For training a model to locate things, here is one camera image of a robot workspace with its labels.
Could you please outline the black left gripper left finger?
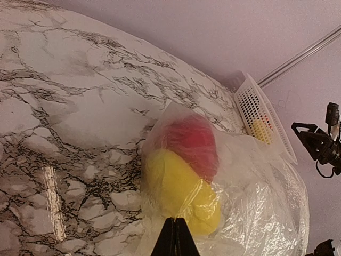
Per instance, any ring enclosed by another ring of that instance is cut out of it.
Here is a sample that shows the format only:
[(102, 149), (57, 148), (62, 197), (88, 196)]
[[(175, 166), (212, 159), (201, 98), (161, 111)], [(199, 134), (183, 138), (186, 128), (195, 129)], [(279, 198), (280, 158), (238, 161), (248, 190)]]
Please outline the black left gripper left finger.
[(175, 220), (167, 218), (161, 229), (151, 256), (174, 256), (175, 255)]

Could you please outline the fake yellow lemon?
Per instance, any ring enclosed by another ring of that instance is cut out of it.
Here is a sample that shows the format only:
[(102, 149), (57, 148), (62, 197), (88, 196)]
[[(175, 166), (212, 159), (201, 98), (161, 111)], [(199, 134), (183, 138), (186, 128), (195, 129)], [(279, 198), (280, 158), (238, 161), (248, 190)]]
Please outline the fake yellow lemon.
[(271, 130), (266, 126), (266, 124), (260, 120), (255, 119), (251, 124), (251, 134), (256, 139), (270, 145), (273, 143), (273, 137)]

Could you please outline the clear zip top bag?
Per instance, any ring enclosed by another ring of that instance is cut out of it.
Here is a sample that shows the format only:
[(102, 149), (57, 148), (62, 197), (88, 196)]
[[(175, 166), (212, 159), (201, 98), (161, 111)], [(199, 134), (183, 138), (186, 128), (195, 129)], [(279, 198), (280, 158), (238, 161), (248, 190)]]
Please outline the clear zip top bag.
[[(138, 255), (152, 253), (167, 219), (145, 189), (145, 159), (156, 150), (167, 149), (162, 145), (166, 125), (194, 113), (171, 103), (142, 146), (144, 234)], [(304, 255), (308, 244), (309, 209), (306, 187), (297, 171), (270, 145), (249, 135), (226, 133), (211, 126), (219, 168), (209, 184), (219, 195), (221, 215), (213, 233), (191, 234), (199, 254)]]

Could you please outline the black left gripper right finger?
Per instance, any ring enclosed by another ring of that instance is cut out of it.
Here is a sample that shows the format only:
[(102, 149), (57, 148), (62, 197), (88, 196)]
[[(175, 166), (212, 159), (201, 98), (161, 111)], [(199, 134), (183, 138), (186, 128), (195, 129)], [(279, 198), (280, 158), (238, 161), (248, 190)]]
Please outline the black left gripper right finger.
[(184, 218), (175, 220), (175, 255), (200, 256)]

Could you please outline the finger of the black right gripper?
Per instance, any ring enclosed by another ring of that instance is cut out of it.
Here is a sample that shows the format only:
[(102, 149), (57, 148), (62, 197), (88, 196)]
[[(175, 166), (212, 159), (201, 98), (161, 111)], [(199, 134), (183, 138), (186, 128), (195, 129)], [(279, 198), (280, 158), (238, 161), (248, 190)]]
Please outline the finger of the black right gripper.
[(315, 124), (292, 123), (291, 129), (311, 157), (320, 157), (328, 142), (328, 135)]

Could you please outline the fake yellow banana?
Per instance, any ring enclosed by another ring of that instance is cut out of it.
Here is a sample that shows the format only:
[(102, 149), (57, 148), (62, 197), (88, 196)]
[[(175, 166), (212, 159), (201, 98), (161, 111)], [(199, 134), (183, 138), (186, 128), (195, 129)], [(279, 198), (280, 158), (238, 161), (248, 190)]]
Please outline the fake yellow banana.
[(160, 214), (184, 218), (191, 234), (209, 235), (218, 228), (219, 195), (173, 151), (159, 149), (146, 157), (144, 184)]

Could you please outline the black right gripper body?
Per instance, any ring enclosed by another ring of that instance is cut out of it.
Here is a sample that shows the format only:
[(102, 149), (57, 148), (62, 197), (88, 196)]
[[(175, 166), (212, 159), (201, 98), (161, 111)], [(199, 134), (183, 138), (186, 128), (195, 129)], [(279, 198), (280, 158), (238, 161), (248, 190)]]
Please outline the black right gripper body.
[(321, 135), (318, 139), (320, 145), (316, 149), (320, 164), (340, 165), (340, 133), (336, 140), (320, 128), (318, 128), (317, 134)]

